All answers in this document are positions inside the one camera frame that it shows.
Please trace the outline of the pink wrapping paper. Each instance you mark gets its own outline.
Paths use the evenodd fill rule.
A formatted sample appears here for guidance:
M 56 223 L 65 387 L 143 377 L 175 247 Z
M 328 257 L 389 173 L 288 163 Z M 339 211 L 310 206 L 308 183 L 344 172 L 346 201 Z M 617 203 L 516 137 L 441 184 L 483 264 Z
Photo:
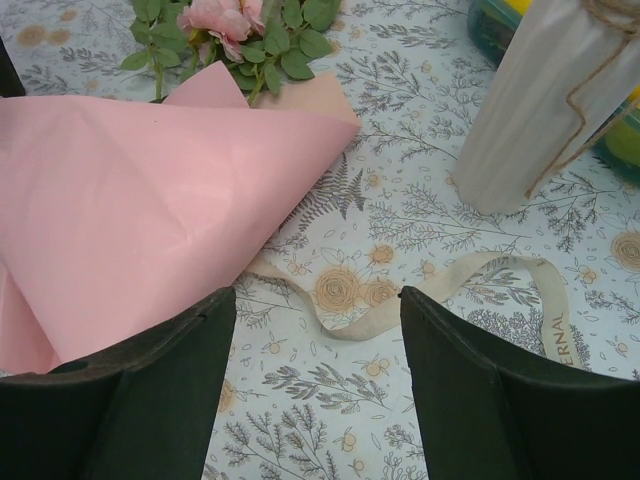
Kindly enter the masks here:
M 45 373 L 228 286 L 359 132 L 329 73 L 250 107 L 215 63 L 162 103 L 1 102 L 1 368 Z

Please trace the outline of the cream ribbon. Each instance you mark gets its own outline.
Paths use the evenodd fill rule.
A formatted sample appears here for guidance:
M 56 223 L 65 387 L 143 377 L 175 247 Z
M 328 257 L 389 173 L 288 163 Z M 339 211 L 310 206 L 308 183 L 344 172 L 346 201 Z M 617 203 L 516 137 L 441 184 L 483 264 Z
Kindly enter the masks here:
M 451 264 L 447 269 L 434 277 L 416 285 L 416 288 L 442 303 L 450 298 L 476 272 L 490 262 L 510 256 L 500 252 L 488 251 L 465 255 Z M 543 313 L 540 338 L 546 357 L 557 363 L 573 368 L 583 369 L 584 365 L 578 355 L 569 321 L 569 302 L 562 276 L 556 267 L 544 258 L 517 256 L 536 284 L 540 294 Z M 279 279 L 287 282 L 296 291 L 307 309 L 316 320 L 319 313 L 312 296 L 300 286 L 294 277 L 280 270 L 268 261 L 256 257 L 245 269 L 248 274 L 263 278 Z M 400 325 L 400 300 L 392 297 L 370 309 L 364 316 L 349 326 L 329 329 L 328 333 L 341 340 L 365 341 Z

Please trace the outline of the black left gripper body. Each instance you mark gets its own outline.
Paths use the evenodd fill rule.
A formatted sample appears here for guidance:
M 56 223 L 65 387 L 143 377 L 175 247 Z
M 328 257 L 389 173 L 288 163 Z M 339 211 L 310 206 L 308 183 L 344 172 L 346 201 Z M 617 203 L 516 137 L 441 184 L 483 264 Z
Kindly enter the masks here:
M 3 40 L 0 39 L 0 96 L 10 98 L 24 95 L 25 88 L 5 48 Z

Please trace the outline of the artificial flower bouquet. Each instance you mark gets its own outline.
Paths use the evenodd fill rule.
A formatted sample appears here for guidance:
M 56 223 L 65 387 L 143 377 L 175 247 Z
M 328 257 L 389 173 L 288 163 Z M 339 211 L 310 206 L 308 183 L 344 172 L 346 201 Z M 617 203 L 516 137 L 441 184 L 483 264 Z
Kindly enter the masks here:
M 309 1 L 135 1 L 131 32 L 141 49 L 121 62 L 125 71 L 155 74 L 156 101 L 164 72 L 185 65 L 186 80 L 220 60 L 248 100 L 277 95 L 283 76 L 314 77 L 309 63 L 332 51 L 325 32 L 341 3 Z

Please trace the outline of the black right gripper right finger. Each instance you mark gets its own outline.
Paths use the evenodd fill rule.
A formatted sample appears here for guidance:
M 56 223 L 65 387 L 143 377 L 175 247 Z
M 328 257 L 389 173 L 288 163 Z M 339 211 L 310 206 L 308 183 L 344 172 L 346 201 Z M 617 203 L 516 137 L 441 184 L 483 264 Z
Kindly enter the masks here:
M 400 300 L 429 478 L 638 478 L 638 382 L 530 353 L 414 287 Z

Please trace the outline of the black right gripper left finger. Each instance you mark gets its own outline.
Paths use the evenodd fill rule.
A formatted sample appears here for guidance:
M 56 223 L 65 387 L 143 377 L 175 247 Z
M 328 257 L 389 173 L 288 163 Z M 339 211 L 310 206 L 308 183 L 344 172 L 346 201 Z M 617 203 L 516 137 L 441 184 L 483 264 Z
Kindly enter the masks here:
M 235 302 L 222 288 L 49 373 L 2 378 L 2 478 L 201 478 Z

